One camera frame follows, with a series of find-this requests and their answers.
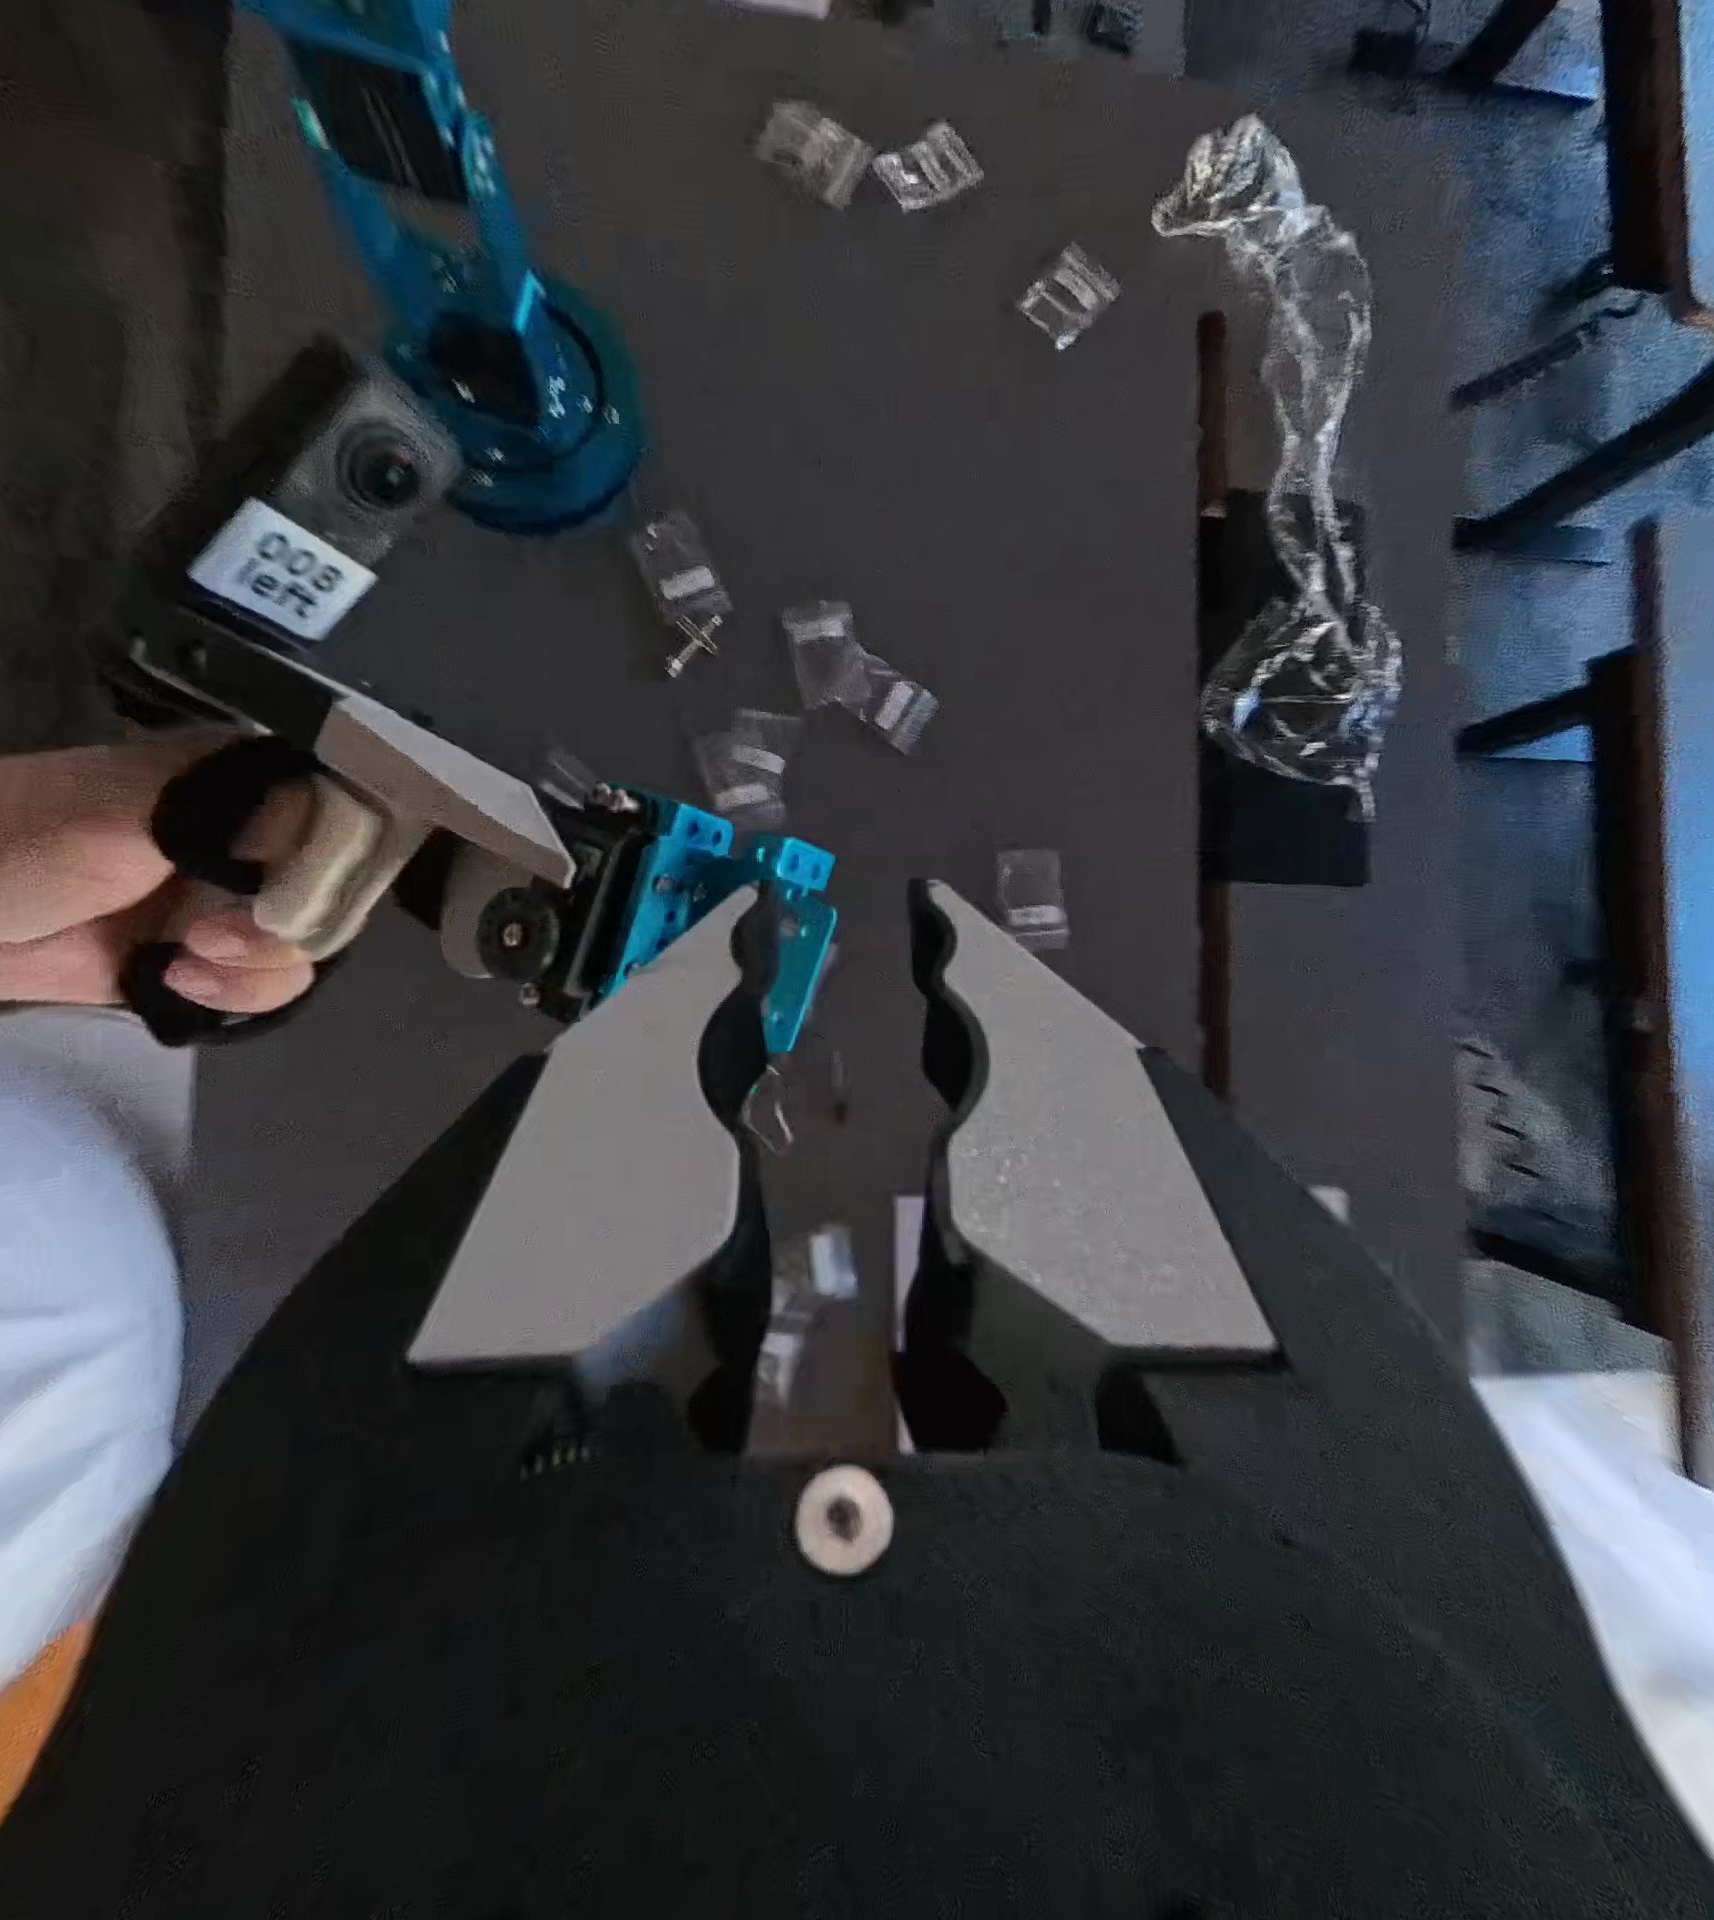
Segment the crumpled clear plastic wrap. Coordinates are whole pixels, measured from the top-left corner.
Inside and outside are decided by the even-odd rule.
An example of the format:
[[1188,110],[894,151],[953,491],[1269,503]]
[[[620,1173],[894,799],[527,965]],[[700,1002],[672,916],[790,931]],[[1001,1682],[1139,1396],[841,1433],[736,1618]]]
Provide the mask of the crumpled clear plastic wrap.
[[1260,114],[1202,134],[1153,209],[1160,240],[1221,247],[1263,316],[1257,380],[1278,468],[1260,497],[1280,587],[1202,688],[1202,732],[1278,777],[1341,791],[1376,818],[1376,774],[1402,693],[1402,646],[1369,597],[1335,491],[1349,404],[1372,348],[1372,274]]

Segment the person's white shirt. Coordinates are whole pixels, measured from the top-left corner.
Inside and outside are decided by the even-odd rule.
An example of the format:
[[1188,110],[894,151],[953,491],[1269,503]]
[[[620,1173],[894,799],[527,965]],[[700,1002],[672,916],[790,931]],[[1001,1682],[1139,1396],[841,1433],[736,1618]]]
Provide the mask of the person's white shirt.
[[174,1463],[193,1058],[0,1013],[0,1692],[96,1617]]

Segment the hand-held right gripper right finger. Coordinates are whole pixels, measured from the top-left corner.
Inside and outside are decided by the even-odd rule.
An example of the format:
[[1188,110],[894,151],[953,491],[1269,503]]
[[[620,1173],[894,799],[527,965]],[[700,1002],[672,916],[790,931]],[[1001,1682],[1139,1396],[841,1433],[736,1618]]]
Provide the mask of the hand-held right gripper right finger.
[[1278,1360],[1164,1102],[1168,1059],[946,882],[911,885],[944,1113],[896,1403],[918,1451],[1178,1451],[1153,1386]]

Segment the person's left hand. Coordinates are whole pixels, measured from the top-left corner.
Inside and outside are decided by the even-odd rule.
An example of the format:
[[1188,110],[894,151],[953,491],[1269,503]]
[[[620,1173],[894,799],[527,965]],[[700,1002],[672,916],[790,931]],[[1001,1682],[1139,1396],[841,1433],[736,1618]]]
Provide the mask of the person's left hand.
[[245,901],[178,877],[151,835],[164,788],[229,742],[193,729],[0,756],[0,1008],[124,1008],[143,945],[175,945],[168,987],[211,1013],[309,994],[316,963]]

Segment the dark desk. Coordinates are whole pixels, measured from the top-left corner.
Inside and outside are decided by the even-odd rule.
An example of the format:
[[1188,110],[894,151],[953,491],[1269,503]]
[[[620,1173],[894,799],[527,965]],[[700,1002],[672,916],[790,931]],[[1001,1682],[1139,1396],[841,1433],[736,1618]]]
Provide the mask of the dark desk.
[[[545,259],[615,312],[651,414],[648,507],[688,508],[741,614],[725,658],[651,681],[654,618],[620,530],[513,540],[437,515],[324,653],[464,749],[533,777],[542,752],[599,777],[701,795],[694,739],[736,706],[790,704],[780,608],[844,597],[868,651],[936,693],[911,756],[851,715],[805,720],[789,828],[828,846],[836,963],[780,1070],[797,1148],[765,1157],[773,1240],[854,1233],[867,1308],[894,1303],[894,1200],[922,1187],[940,1099],[922,1073],[925,998],[907,888],[995,907],[995,855],[1056,848],[1068,955],[1038,963],[1195,1069],[1195,327],[1231,304],[1224,255],[1160,242],[1149,206],[1188,144],[1235,116],[1196,82],[1096,62],[971,53],[860,21],[712,2],[463,2],[460,67],[501,135]],[[240,21],[229,126],[229,343],[240,391],[307,330],[350,334],[364,294],[297,153],[274,126],[270,41]],[[953,116],[988,166],[958,206],[901,213],[867,190],[814,206],[752,153],[780,96],[896,138]],[[1413,633],[1441,611],[1458,454],[1426,436],[1444,377],[1441,213],[1372,203],[1391,158],[1298,121],[1310,185],[1387,273],[1381,316],[1413,398],[1359,400],[1360,479],[1394,522],[1376,587]],[[1122,274],[1110,316],[1056,354],[1013,301],[1063,242]],[[1408,1308],[1456,1396],[1465,1379],[1449,1212],[1454,1094],[1440,938],[1323,931],[1416,895],[1260,901],[1241,955],[1239,1113],[1285,1200],[1335,1229],[1363,1280],[1317,1280],[1334,1329]],[[509,987],[460,983],[391,901],[343,974],[281,1031],[199,1069],[199,1179],[183,1293],[183,1440],[231,1411],[285,1300],[381,1190],[548,1041]]]

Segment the black servo with blue bracket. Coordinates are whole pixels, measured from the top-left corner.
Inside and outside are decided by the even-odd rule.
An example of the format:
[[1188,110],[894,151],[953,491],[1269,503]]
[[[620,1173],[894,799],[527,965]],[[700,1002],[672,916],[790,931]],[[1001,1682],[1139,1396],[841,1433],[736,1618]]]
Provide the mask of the black servo with blue bracket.
[[527,878],[489,898],[478,958],[503,963],[527,1003],[570,1023],[615,995],[741,888],[777,905],[768,1054],[797,1049],[836,945],[836,856],[780,831],[747,831],[695,805],[595,784],[558,805],[570,882]]

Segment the white instruction booklet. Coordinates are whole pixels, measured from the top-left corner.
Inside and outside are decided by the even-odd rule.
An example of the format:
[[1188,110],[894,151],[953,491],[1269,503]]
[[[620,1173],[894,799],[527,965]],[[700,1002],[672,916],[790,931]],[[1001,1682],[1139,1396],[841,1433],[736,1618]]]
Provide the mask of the white instruction booklet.
[[1153,1386],[1181,1457],[1391,1598],[1545,1734],[1661,1777],[1714,1863],[1714,1492],[1666,1463],[1655,1364],[1473,1382],[1420,1300],[1266,1155],[1200,1173],[1276,1364]]

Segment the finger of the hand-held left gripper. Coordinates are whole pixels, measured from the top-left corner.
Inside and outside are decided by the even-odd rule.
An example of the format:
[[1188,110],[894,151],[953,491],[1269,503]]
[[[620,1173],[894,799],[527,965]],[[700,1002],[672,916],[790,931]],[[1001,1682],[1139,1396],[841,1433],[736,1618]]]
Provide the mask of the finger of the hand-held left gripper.
[[563,945],[565,888],[469,841],[427,841],[398,877],[398,905],[471,980],[534,984]]
[[528,781],[361,693],[332,702],[318,763],[417,841],[449,831],[551,888],[576,878],[576,860]]

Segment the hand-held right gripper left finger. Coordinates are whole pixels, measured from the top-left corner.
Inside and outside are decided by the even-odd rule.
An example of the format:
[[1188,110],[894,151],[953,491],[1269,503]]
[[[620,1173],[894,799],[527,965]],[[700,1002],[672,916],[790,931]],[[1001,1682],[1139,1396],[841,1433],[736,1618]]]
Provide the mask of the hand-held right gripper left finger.
[[695,1447],[747,1447],[773,1304],[750,1126],[768,1079],[771,885],[730,891],[540,1058],[413,1336],[437,1382],[533,1382],[588,1440],[630,1406]]

